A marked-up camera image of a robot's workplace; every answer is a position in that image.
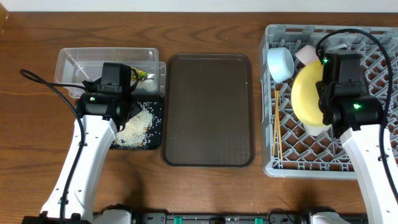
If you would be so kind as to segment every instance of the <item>white bowl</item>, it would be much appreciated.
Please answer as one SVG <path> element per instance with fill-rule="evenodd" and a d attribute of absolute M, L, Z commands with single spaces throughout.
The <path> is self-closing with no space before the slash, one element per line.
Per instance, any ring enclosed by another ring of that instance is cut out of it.
<path fill-rule="evenodd" d="M 281 83 L 293 76 L 293 57 L 285 47 L 269 49 L 267 53 L 267 65 L 272 78 L 277 83 Z"/>

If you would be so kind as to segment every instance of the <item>white plastic dish rack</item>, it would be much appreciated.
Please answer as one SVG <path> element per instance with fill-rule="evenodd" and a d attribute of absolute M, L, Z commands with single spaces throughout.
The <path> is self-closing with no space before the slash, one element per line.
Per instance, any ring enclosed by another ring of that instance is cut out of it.
<path fill-rule="evenodd" d="M 343 150 L 340 140 L 333 131 L 313 137 L 306 133 L 303 124 L 294 115 L 290 92 L 296 74 L 304 66 L 295 53 L 306 45 L 315 46 L 325 35 L 334 30 L 355 28 L 365 30 L 381 41 L 386 48 L 394 73 L 394 86 L 389 105 L 388 127 L 394 157 L 398 158 L 398 28 L 393 27 L 346 27 L 315 25 L 269 25 L 259 46 L 260 81 L 262 90 L 262 165 L 264 172 L 271 177 L 304 177 L 323 179 L 356 179 L 349 157 Z M 328 48 L 346 44 L 347 48 L 362 56 L 361 69 L 369 83 L 369 90 L 384 107 L 387 91 L 387 67 L 379 48 L 361 34 L 336 34 L 323 42 Z M 286 47 L 293 55 L 295 73 L 281 84 L 273 81 L 267 69 L 267 52 L 270 48 Z M 274 131 L 274 91 L 280 90 L 279 116 L 282 131 L 283 159 L 279 157 L 279 145 L 272 155 Z"/>

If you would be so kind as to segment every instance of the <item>green led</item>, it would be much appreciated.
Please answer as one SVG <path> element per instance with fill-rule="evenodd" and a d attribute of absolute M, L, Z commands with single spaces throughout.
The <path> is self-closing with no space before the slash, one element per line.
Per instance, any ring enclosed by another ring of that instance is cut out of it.
<path fill-rule="evenodd" d="M 357 104 L 357 103 L 354 103 L 354 109 L 358 110 L 358 109 L 360 109 L 361 107 L 362 107 L 361 105 L 359 105 L 359 104 Z"/>

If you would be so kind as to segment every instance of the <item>wood grain surface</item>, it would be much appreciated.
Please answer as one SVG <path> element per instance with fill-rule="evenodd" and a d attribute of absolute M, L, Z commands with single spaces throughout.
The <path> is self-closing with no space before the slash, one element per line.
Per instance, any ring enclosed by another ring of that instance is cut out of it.
<path fill-rule="evenodd" d="M 95 210 L 126 203 L 139 211 L 267 213 L 331 206 L 364 213 L 356 181 L 278 179 L 261 166 L 258 47 L 269 24 L 398 26 L 397 14 L 69 13 L 12 12 L 0 42 L 0 223 L 38 215 L 70 146 L 74 117 L 46 86 L 19 75 L 26 68 L 48 81 L 65 47 L 155 47 L 166 62 L 176 53 L 240 53 L 252 63 L 254 162 L 241 169 L 171 167 L 154 151 L 110 151 Z"/>

